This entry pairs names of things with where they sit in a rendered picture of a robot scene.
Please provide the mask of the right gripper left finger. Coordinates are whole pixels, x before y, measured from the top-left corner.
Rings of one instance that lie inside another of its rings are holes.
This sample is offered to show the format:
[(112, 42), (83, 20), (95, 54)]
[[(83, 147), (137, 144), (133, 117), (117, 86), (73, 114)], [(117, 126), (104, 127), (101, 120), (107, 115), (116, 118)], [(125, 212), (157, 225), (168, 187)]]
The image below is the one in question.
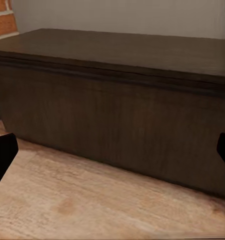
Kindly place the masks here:
[(19, 152), (14, 133), (0, 136), (0, 181)]

